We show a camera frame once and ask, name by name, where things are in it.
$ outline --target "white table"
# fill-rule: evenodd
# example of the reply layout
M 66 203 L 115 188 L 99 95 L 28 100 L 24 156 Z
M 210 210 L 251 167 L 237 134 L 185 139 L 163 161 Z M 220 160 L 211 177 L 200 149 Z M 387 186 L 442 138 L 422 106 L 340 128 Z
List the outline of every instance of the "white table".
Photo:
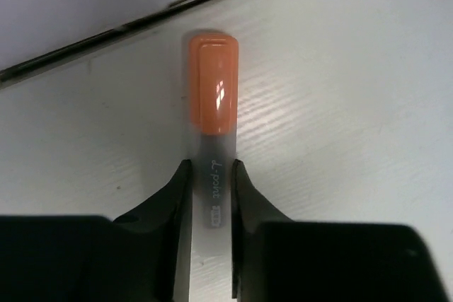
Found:
M 256 187 L 294 219 L 414 227 L 453 297 L 452 24 L 451 0 L 194 8 L 0 92 L 0 212 L 113 218 L 163 186 L 186 156 L 180 39 L 216 28 L 240 44 Z M 222 270 L 193 265 L 194 301 L 217 301 Z

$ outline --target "black strip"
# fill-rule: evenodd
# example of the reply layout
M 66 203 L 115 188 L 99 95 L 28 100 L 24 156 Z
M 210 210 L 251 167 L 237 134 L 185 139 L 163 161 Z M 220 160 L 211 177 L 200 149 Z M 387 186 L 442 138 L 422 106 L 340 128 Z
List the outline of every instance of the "black strip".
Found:
M 102 45 L 110 44 L 119 40 L 120 38 L 128 37 L 141 30 L 147 29 L 151 25 L 156 25 L 161 21 L 178 15 L 190 8 L 204 4 L 211 0 L 193 0 L 185 4 L 181 4 L 175 8 L 167 8 L 162 12 L 152 14 L 150 16 L 137 19 L 131 23 L 120 26 L 120 29 L 114 29 L 105 31 L 99 35 L 86 38 L 80 42 L 68 45 L 61 49 L 49 52 L 40 57 L 30 59 L 26 62 L 11 66 L 0 72 L 0 82 L 6 81 L 19 81 L 26 78 L 30 73 L 37 71 L 38 69 L 49 67 L 50 65 L 61 62 L 64 59 L 80 57 L 82 54 L 92 52 L 94 49 L 99 48 Z

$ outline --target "marker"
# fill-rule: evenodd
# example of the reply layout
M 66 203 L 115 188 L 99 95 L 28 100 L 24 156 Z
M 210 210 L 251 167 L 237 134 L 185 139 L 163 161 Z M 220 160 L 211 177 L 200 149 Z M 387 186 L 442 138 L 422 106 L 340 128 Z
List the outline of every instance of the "marker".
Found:
M 201 255 L 231 248 L 230 174 L 236 155 L 238 42 L 221 33 L 189 43 L 190 121 L 193 154 L 193 239 Z

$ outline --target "orange pen cap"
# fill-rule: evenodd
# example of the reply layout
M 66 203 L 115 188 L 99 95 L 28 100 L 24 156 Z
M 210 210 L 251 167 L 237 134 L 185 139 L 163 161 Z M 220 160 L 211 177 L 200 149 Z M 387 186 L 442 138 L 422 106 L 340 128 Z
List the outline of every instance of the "orange pen cap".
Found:
M 236 124 L 238 61 L 238 42 L 229 35 L 205 33 L 190 40 L 190 120 L 203 134 L 228 134 Z

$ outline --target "orange cap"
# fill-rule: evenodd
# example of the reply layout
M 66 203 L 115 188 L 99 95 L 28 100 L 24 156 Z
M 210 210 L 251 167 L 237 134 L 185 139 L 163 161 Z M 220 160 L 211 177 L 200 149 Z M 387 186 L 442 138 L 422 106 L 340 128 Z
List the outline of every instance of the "orange cap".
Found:
M 206 33 L 189 43 L 190 119 L 203 134 L 228 134 L 236 124 L 238 60 L 229 35 Z

